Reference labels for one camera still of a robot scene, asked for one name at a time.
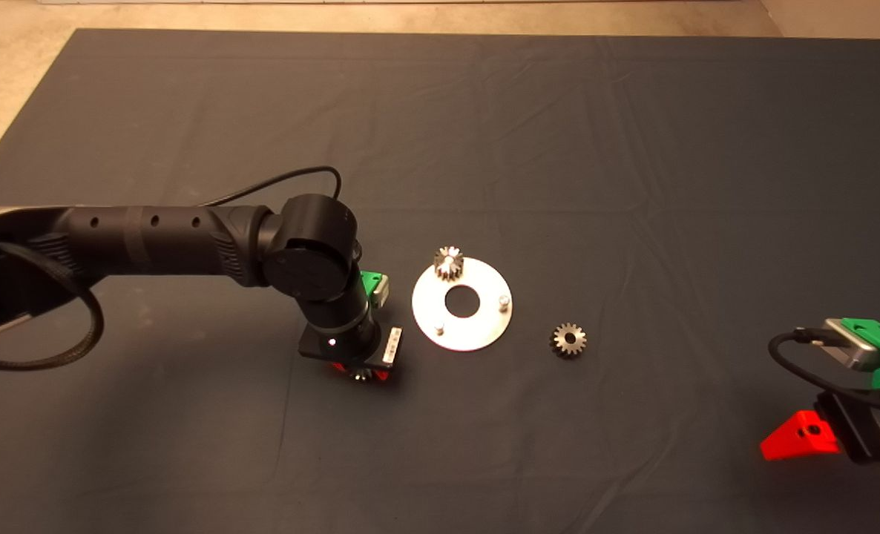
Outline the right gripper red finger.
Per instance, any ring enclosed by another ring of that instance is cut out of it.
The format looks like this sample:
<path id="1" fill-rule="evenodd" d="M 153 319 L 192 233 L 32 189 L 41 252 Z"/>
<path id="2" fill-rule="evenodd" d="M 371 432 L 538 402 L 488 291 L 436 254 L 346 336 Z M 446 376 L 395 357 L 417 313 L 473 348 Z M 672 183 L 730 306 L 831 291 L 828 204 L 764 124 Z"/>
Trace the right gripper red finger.
<path id="1" fill-rule="evenodd" d="M 773 462 L 840 454 L 830 423 L 817 410 L 797 410 L 760 443 L 763 459 Z"/>

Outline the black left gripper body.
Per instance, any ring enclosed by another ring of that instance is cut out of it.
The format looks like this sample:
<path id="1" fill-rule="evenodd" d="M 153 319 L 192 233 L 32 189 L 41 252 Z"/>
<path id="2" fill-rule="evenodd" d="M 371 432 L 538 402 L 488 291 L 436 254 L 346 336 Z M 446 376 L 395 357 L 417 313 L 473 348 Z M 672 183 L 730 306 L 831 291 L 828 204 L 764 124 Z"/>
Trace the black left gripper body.
<path id="1" fill-rule="evenodd" d="M 345 369 L 394 369 L 399 358 L 404 330 L 381 325 L 371 306 L 348 324 L 324 329 L 308 324 L 298 341 L 301 356 L 338 363 Z"/>

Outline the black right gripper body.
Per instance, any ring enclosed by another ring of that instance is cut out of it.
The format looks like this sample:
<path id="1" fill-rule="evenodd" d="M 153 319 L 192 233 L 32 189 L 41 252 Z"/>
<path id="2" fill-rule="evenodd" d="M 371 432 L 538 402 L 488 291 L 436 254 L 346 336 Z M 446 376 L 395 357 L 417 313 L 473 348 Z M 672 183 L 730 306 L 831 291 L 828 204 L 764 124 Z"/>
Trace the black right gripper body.
<path id="1" fill-rule="evenodd" d="M 880 409 L 833 392 L 819 393 L 815 409 L 851 461 L 880 463 Z"/>

